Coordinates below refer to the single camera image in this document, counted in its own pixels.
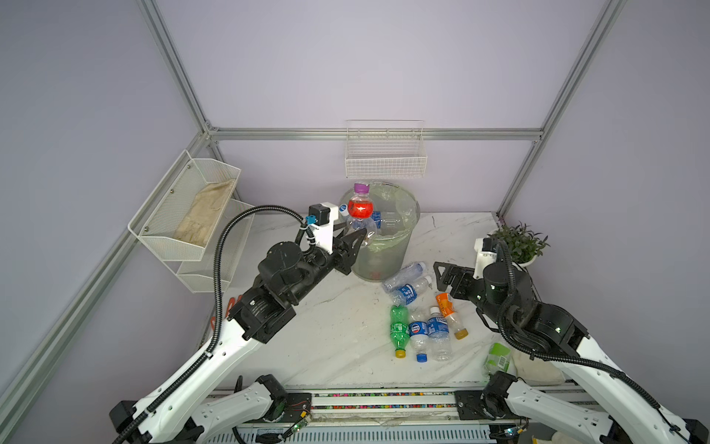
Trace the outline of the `orange label yellow cap bottle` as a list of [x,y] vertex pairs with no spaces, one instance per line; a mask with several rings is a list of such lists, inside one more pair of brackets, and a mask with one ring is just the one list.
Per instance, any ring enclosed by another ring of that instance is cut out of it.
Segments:
[[468,329],[464,327],[460,315],[455,310],[453,299],[448,293],[442,292],[436,296],[437,306],[457,340],[463,340],[469,335]]

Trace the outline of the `green soda bottle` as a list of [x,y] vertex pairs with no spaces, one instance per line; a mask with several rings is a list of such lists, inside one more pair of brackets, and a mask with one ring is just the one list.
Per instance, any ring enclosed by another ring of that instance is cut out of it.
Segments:
[[409,310],[406,306],[393,305],[390,309],[389,337],[394,346],[395,357],[406,357],[406,347],[409,343]]

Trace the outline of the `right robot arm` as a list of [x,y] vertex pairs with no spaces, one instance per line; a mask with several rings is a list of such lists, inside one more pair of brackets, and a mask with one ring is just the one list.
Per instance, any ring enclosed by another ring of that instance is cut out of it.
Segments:
[[457,395],[461,414],[526,418],[580,443],[706,443],[709,430],[663,407],[622,371],[588,329],[558,305],[536,299],[529,275],[513,264],[504,240],[479,240],[474,268],[436,262],[436,286],[469,301],[510,348],[553,364],[600,406],[595,412],[533,388],[527,377],[498,372],[479,393]]

